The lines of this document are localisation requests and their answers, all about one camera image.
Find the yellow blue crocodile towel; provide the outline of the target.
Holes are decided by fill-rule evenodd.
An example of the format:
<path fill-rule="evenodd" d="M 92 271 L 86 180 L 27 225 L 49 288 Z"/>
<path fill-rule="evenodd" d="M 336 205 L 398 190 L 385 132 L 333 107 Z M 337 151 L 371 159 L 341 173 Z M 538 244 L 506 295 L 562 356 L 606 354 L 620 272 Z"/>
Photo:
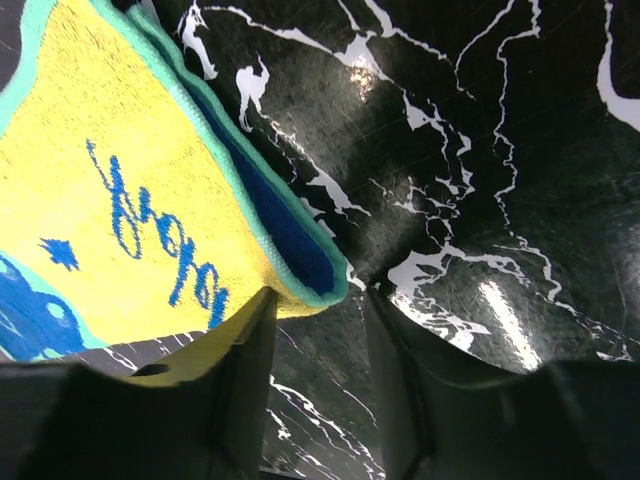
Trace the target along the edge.
<path fill-rule="evenodd" d="M 51 360 L 341 302 L 333 240 L 143 8 L 28 1 L 1 92 L 1 350 Z"/>

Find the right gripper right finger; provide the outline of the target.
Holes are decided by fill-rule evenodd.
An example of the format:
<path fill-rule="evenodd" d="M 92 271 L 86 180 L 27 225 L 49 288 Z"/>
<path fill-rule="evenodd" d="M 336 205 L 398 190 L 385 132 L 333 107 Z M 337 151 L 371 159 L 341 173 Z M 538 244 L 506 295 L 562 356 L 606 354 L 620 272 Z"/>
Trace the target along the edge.
<path fill-rule="evenodd" d="M 365 329 L 390 479 L 635 479 L 639 367 L 564 360 L 513 373 L 369 290 Z"/>

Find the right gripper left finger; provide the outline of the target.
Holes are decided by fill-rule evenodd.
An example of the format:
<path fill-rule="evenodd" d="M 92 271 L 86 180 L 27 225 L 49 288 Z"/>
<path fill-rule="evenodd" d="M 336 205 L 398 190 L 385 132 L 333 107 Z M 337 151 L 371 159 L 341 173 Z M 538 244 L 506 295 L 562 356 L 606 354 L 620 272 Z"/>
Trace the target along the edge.
<path fill-rule="evenodd" d="M 261 289 L 220 326 L 128 377 L 1 368 L 5 479 L 255 479 L 276 330 Z"/>

